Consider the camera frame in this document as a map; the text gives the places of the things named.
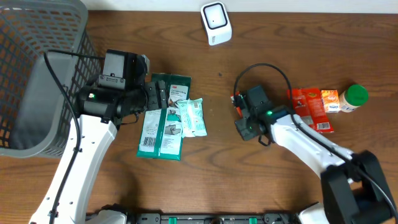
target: white device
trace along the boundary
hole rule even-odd
[[[227,42],[232,38],[232,27],[222,2],[205,4],[200,9],[202,25],[209,45]]]

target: green connector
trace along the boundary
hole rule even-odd
[[[249,218],[249,224],[257,224],[257,218]]]
[[[177,224],[177,218],[169,218],[169,224]]]

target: small bottle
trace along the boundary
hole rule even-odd
[[[369,98],[365,87],[355,84],[340,95],[340,110],[343,112],[352,112],[356,108],[364,105]]]

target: green bottle cap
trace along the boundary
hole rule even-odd
[[[349,104],[353,106],[362,106],[367,102],[369,94],[365,87],[355,84],[348,88],[344,97]]]

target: red box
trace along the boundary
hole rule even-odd
[[[332,133],[334,131],[325,113],[319,89],[293,89],[293,107],[304,123],[316,132]]]

